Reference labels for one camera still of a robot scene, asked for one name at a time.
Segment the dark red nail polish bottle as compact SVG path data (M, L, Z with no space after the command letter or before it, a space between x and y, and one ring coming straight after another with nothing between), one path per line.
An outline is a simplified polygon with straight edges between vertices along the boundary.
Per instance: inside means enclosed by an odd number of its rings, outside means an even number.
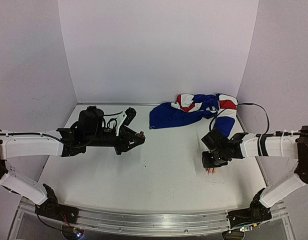
M142 138L142 139L145 139L145 135L144 135L144 132L143 132L143 131L141 131L141 132L139 133L139 137Z

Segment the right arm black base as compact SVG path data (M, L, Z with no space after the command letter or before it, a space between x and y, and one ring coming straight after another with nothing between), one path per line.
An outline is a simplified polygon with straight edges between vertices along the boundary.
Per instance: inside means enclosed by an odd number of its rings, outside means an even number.
M260 195L264 190L265 188L257 192L248 208L242 208L228 212L227 219L229 220L231 229L253 224L260 224L272 218L270 208L265 207L260 202Z

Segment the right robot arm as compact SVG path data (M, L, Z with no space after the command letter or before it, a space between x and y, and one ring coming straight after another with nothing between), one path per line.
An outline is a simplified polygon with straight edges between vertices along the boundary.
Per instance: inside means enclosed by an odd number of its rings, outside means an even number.
M269 134L239 132L227 138L219 130L207 133L202 142L208 148L202 152L206 169L226 166L233 159L278 157L297 160L297 166L279 182L266 187L256 196L255 203L271 208L295 190L308 185L308 126L299 131L277 131Z

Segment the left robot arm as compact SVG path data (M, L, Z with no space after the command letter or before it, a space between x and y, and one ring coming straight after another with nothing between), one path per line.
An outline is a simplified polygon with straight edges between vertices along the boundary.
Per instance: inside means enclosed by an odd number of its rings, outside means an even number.
M136 110L128 108L111 114L106 121L103 110L89 106L69 128L37 133L0 129L0 186L29 199L50 218L59 217L61 206L53 189L21 175L8 159L36 155L73 157L85 153L88 147L113 147L121 155L145 142L142 131L128 127L135 116Z

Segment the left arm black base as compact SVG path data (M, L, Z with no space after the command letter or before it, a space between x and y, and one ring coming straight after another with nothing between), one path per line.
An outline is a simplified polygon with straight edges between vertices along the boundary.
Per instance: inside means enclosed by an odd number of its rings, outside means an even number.
M42 204L35 206L35 213L49 219L67 222L68 224L75 224L78 218L79 209L73 206L59 204L53 189L45 183L43 184L43 187L46 190L47 200Z

